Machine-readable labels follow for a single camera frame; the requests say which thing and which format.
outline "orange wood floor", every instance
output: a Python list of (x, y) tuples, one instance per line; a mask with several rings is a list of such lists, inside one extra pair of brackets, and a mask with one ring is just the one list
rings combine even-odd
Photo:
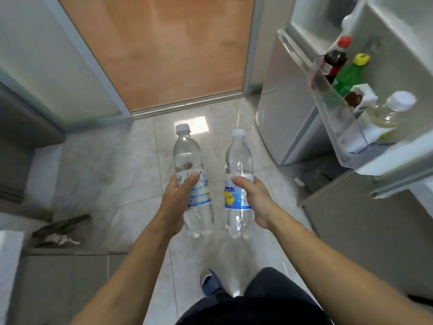
[(59, 0), (129, 110), (241, 89), (254, 0)]

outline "forearm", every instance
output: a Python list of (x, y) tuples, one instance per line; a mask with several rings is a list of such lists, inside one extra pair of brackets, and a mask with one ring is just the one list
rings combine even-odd
[(155, 216), (121, 266), (72, 325), (142, 324), (170, 238)]
[(336, 324), (432, 324), (433, 317), (326, 245), (279, 207), (270, 230)]

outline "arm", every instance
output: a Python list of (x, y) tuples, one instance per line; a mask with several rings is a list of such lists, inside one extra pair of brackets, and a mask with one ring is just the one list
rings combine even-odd
[(263, 183), (233, 177), (247, 191), (256, 222), (269, 229), (336, 324), (433, 324), (433, 316), (326, 245), (269, 196)]
[(179, 188), (176, 176), (171, 178), (155, 217), (114, 275), (71, 325), (143, 323), (168, 243), (183, 226), (188, 195), (199, 178), (199, 174), (193, 174)]

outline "blue and white label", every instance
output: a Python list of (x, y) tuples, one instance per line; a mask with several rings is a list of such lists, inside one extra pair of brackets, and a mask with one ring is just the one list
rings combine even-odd
[(207, 185), (207, 178), (204, 169), (190, 169), (176, 173), (177, 177), (177, 185), (180, 186), (183, 184), (185, 179), (193, 173), (199, 172), (200, 179), (198, 183), (192, 187), (190, 193), (190, 202), (188, 207), (198, 207), (210, 203), (212, 200), (210, 199), (209, 186)]
[[(237, 174), (254, 181), (253, 174)], [(226, 184), (224, 188), (224, 200), (227, 209), (231, 210), (251, 210), (245, 189), (236, 186), (232, 181), (233, 174), (226, 174)]]

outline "person's leg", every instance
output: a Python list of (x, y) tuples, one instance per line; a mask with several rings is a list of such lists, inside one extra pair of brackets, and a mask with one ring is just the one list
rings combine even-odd
[(226, 301), (232, 297), (224, 289), (223, 284), (218, 276), (210, 269), (206, 269), (200, 276), (201, 289), (205, 298), (193, 304), (177, 321), (180, 324), (185, 318), (202, 311), (203, 309), (212, 307), (219, 302)]
[(245, 289), (244, 296), (295, 299), (317, 305), (303, 289), (271, 267), (258, 272)]

